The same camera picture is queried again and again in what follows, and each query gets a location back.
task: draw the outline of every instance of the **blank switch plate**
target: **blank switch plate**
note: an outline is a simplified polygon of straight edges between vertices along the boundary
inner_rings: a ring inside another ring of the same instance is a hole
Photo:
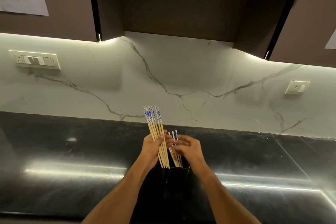
[[[56,54],[39,52],[8,51],[20,67],[35,67],[60,70]]]
[[[287,87],[285,94],[292,95],[301,95],[307,90],[310,82],[302,82],[302,81],[291,81]]]

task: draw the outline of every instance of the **person's left hand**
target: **person's left hand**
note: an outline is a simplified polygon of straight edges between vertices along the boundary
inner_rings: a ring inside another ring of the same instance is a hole
[[[163,141],[163,137],[164,134],[160,135],[157,140],[153,141],[151,134],[149,134],[143,139],[142,150],[139,158],[145,161],[148,171],[151,170],[158,161],[159,146]]]

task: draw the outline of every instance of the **cabinet door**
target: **cabinet door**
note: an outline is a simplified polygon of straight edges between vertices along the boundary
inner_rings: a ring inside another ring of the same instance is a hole
[[[336,29],[336,0],[296,0],[270,61],[336,67],[336,50],[325,49]]]
[[[91,0],[45,0],[49,16],[0,12],[0,32],[97,41]]]

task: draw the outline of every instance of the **bundle of chopsticks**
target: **bundle of chopsticks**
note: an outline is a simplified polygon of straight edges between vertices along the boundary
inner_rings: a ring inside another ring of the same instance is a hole
[[[156,107],[156,106],[155,106],[155,110],[153,109],[153,107],[144,106],[143,111],[145,112],[150,134],[152,135],[153,141],[155,141],[161,134],[165,134],[163,130],[160,109],[159,107]],[[176,139],[178,140],[177,130],[175,130],[175,134],[176,134]],[[170,148],[169,148],[169,152],[170,152],[170,156],[173,159],[175,166],[182,167],[181,156],[178,154],[175,154]],[[159,152],[157,154],[157,157],[159,158],[161,168],[164,168],[164,167],[170,168],[165,138],[163,139],[163,142],[159,147]]]

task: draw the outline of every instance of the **person's right hand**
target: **person's right hand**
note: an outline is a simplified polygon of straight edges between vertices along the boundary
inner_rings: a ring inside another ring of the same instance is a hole
[[[177,154],[183,155],[190,164],[194,174],[200,178],[203,171],[208,169],[206,164],[201,143],[190,136],[178,135],[178,140],[166,139],[167,148],[171,147]]]

